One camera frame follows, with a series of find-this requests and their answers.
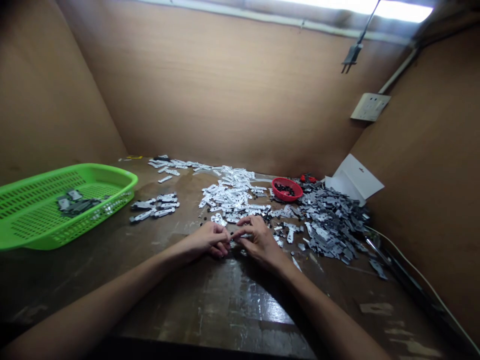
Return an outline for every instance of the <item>paper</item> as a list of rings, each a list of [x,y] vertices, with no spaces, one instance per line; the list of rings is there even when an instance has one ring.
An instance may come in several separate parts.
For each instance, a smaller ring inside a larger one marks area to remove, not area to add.
[[[345,176],[351,181],[354,187],[358,190],[359,194],[363,199],[368,199],[377,191],[383,189],[385,186],[370,172],[365,166],[360,163],[352,154],[348,154],[345,160],[342,161],[338,169],[335,171],[332,179],[339,178],[342,179],[340,182],[342,186],[345,185],[345,179],[343,179],[344,173]]]
[[[342,170],[334,177],[325,176],[325,187],[332,188],[339,193],[348,195],[353,200],[360,201],[359,205],[361,207],[366,204],[364,197]]]

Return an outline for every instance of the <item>black cable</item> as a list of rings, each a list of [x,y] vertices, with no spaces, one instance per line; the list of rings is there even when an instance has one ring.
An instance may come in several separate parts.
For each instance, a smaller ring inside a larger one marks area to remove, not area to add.
[[[380,1],[381,0],[378,0],[378,2],[376,3],[375,8],[373,9],[373,11],[372,11],[372,13],[371,13],[370,17],[368,18],[368,21],[365,25],[365,29],[363,30],[363,32],[358,37],[356,43],[353,44],[352,46],[350,46],[350,49],[348,50],[348,54],[346,55],[345,60],[342,62],[342,65],[343,65],[343,69],[341,71],[342,74],[344,72],[345,72],[345,74],[348,74],[352,65],[355,65],[357,63],[357,57],[360,54],[360,50],[362,50],[362,48],[364,47],[362,45],[362,40],[364,39],[365,34],[367,33],[367,28],[369,27],[370,22],[372,21],[372,18],[374,17],[375,11],[377,10],[377,7],[379,6]]]
[[[372,19],[374,17],[375,11],[377,11],[377,8],[379,7],[380,1],[381,0],[378,0],[378,2],[376,3],[375,8],[373,9],[373,12],[371,13],[370,17],[368,18],[368,21],[366,22],[365,30],[363,30],[363,32],[361,33],[360,37],[358,38],[358,40],[356,42],[357,44],[360,44],[362,42],[362,40],[364,39],[365,34],[367,33],[367,28],[369,27],[370,22],[372,21]]]

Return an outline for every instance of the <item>light fixture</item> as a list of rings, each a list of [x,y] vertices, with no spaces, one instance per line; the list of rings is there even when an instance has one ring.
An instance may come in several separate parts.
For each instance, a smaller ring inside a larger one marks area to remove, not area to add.
[[[326,9],[348,10],[359,14],[371,14],[378,0],[280,0],[289,3],[311,5]],[[401,1],[382,0],[375,15],[411,23],[421,23],[432,13],[433,8]]]

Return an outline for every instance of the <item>electrical outlet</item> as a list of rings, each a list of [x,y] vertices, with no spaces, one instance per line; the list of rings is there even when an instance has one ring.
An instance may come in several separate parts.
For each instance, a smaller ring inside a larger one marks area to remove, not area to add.
[[[357,120],[377,121],[390,98],[391,96],[366,92],[362,95],[350,117]]]

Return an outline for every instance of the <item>basket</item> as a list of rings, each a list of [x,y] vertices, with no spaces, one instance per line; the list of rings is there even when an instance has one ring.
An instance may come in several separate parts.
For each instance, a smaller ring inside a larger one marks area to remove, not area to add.
[[[137,181],[129,171],[84,163],[0,187],[0,250],[51,250],[71,242],[126,205]],[[110,197],[69,218],[62,216],[57,197],[72,188],[84,199]]]
[[[275,187],[275,184],[291,187],[295,196],[290,196],[287,193],[287,191],[279,191]],[[275,196],[277,198],[279,198],[280,200],[283,200],[285,202],[288,202],[288,203],[291,203],[291,202],[294,202],[297,199],[300,199],[304,194],[304,191],[302,190],[300,185],[298,185],[295,181],[289,180],[289,179],[284,178],[284,177],[274,178],[273,181],[271,182],[271,187],[273,189],[273,193],[275,194]]]

